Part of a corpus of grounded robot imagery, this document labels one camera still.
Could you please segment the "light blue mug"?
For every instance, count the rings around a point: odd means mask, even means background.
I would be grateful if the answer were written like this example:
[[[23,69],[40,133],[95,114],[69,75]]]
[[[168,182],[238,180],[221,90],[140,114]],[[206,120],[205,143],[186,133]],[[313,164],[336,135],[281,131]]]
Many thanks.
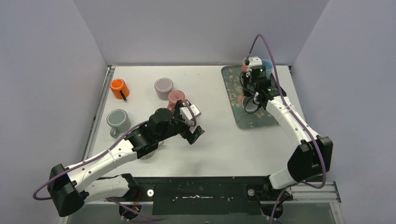
[[[271,61],[269,60],[262,60],[262,65],[265,67],[266,69],[266,76],[268,79],[271,78],[271,74],[273,72],[273,64]]]

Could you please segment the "salmon pink mug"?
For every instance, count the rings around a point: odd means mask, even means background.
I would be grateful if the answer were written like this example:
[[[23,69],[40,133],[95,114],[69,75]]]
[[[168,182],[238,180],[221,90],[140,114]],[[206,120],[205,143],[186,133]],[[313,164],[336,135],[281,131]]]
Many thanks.
[[[247,72],[249,70],[248,65],[249,65],[249,59],[244,58],[242,61],[241,72]]]

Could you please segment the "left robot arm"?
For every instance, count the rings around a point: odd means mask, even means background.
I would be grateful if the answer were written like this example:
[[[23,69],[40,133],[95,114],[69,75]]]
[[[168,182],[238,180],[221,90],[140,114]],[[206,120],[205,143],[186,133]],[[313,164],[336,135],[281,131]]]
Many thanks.
[[[102,153],[80,163],[51,169],[47,191],[60,217],[69,216],[85,203],[105,198],[131,201],[138,184],[131,174],[104,175],[117,167],[155,151],[160,142],[180,135],[189,144],[204,133],[198,125],[201,111],[188,100],[177,101],[175,109],[159,108],[147,121],[127,130]]]

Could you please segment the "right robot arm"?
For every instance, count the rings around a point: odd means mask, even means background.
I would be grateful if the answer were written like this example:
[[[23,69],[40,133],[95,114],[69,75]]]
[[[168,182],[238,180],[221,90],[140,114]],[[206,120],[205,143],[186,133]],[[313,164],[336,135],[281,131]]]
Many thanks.
[[[244,94],[251,94],[261,108],[270,113],[292,143],[292,155],[281,170],[269,176],[273,189],[282,189],[311,177],[325,176],[330,170],[333,142],[314,131],[298,114],[287,93],[272,84],[263,65],[242,66]]]

